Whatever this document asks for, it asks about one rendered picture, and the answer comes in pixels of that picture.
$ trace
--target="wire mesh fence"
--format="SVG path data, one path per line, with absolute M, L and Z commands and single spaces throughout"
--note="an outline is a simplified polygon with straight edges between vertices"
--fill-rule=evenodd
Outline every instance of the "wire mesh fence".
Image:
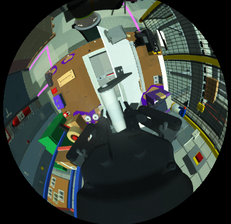
M 163 48 L 162 54 L 171 99 L 187 108 L 186 116 L 220 152 L 227 127 L 228 100 L 224 75 L 214 61 L 217 58 L 212 47 L 195 25 L 163 3 L 143 21 L 152 32 L 159 29 L 164 33 L 167 50 Z

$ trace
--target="yellow tape roll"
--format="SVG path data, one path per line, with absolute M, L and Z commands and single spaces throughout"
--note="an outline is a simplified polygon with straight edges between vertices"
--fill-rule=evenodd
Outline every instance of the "yellow tape roll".
M 68 139 L 71 141 L 71 142 L 75 142 L 75 140 L 73 140 L 71 138 L 72 135 L 76 135 L 79 137 L 79 135 L 82 133 L 82 130 L 79 128 L 79 127 L 76 127 L 76 126 L 72 126 L 69 131 L 68 131 L 68 134 L 67 134 L 67 137 Z

